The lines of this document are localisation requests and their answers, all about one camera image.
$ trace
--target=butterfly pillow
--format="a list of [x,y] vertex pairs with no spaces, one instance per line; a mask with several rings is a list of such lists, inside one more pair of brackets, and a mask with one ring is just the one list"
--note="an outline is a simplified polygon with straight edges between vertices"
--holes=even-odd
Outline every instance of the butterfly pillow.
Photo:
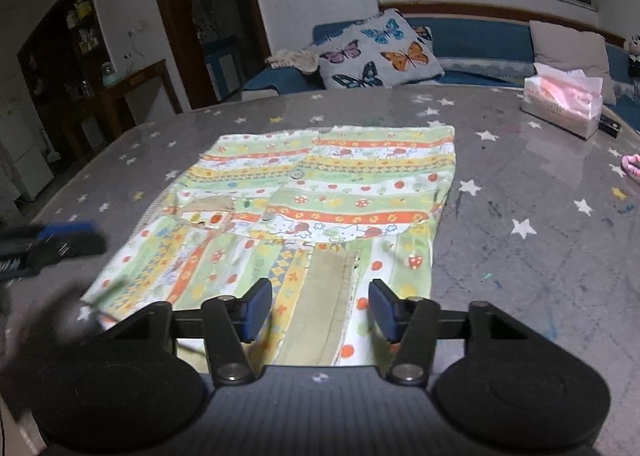
[[327,89],[395,86],[444,74],[425,40],[395,9],[352,24],[314,51]]

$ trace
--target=cushion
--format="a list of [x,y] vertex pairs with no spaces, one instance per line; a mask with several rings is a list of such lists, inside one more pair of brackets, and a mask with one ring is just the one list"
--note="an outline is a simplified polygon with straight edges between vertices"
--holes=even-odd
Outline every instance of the cushion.
[[604,102],[616,103],[603,36],[541,21],[529,21],[529,27],[536,62],[562,71],[580,69],[587,77],[601,77]]
[[424,38],[394,8],[314,46],[327,89],[395,86],[443,75]]

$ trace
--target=metal screw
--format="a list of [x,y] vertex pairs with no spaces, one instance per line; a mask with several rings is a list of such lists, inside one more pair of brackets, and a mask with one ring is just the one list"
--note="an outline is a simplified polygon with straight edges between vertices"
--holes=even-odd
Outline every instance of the metal screw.
[[235,382],[236,380],[242,380],[251,375],[251,370],[247,366],[233,362],[231,364],[225,364],[218,369],[218,376]]
[[399,364],[391,369],[391,375],[398,382],[415,382],[422,378],[424,371],[415,364]]

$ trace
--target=pink hair tie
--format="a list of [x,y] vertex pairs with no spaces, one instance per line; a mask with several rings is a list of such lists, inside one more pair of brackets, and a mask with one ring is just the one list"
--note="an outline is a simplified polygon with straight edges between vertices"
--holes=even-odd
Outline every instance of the pink hair tie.
[[640,163],[640,154],[633,154],[631,156],[622,157],[622,169],[629,175],[633,176],[640,181],[640,168],[637,164]]

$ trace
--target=sofa armrest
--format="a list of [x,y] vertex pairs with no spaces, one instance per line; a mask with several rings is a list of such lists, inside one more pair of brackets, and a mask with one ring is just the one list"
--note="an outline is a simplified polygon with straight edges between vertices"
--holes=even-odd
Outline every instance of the sofa armrest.
[[244,91],[274,89],[280,95],[304,91],[322,90],[322,81],[317,74],[303,75],[295,68],[267,68],[258,73],[243,87]]

